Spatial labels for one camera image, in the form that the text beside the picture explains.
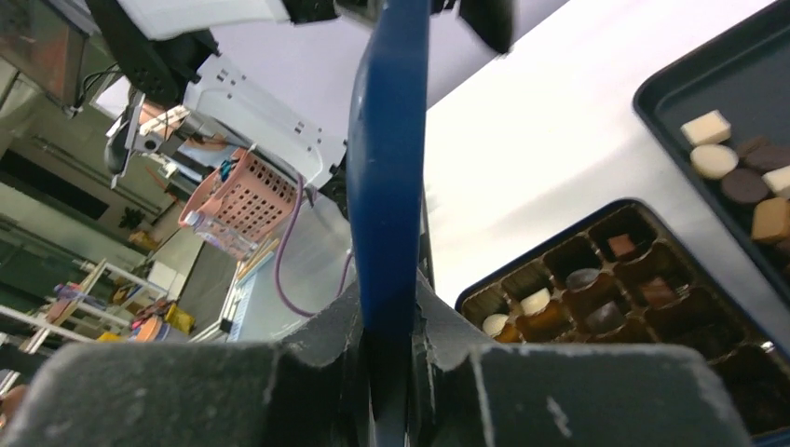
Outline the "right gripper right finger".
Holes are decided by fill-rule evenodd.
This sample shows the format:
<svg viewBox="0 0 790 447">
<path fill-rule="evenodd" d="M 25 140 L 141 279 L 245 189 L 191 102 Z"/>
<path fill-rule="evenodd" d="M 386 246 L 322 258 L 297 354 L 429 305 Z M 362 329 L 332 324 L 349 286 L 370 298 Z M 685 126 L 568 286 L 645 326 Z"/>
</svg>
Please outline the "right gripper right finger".
<svg viewBox="0 0 790 447">
<path fill-rule="evenodd" d="M 748 446 L 696 351 L 655 344 L 501 344 L 420 278 L 416 446 Z"/>
</svg>

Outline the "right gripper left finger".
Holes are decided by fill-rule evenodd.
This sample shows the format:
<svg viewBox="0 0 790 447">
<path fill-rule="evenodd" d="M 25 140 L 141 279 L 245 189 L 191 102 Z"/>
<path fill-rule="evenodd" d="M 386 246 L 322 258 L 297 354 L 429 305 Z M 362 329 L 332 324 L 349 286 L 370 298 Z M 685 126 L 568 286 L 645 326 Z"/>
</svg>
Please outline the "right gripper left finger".
<svg viewBox="0 0 790 447">
<path fill-rule="evenodd" d="M 353 282 L 274 342 L 71 344 L 47 360 L 5 446 L 356 446 L 368 290 Z"/>
</svg>

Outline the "blue chocolate box with insert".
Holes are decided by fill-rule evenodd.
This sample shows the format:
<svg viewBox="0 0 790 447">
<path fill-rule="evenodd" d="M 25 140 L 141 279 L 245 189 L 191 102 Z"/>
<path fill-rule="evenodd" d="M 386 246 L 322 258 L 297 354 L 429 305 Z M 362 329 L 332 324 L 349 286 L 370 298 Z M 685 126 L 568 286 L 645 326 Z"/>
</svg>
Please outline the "blue chocolate box with insert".
<svg viewBox="0 0 790 447">
<path fill-rule="evenodd" d="M 644 203 L 620 199 L 464 290 L 502 343 L 669 344 L 720 375 L 753 442 L 789 442 L 789 357 Z"/>
</svg>

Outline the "blue box lid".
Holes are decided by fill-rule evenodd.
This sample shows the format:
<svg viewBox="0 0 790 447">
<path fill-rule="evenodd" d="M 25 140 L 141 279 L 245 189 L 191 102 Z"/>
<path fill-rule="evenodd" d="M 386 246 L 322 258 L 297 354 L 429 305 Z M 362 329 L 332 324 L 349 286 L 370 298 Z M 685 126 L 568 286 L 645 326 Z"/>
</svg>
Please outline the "blue box lid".
<svg viewBox="0 0 790 447">
<path fill-rule="evenodd" d="M 356 74 L 347 193 L 378 446 L 403 446 L 423 195 L 428 1 L 387 1 Z"/>
</svg>

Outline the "black chocolate tray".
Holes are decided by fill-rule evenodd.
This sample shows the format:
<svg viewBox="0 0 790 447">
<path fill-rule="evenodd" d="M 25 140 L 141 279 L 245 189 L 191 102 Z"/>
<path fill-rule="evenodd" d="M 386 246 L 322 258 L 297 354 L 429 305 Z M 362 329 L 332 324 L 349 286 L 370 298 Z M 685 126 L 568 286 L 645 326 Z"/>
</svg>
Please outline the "black chocolate tray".
<svg viewBox="0 0 790 447">
<path fill-rule="evenodd" d="M 789 4 L 774 1 L 648 78 L 633 109 L 727 227 L 772 288 L 789 298 L 788 258 L 750 238 L 753 213 L 692 168 L 686 122 L 713 110 L 731 124 L 734 145 L 766 137 L 789 143 Z"/>
</svg>

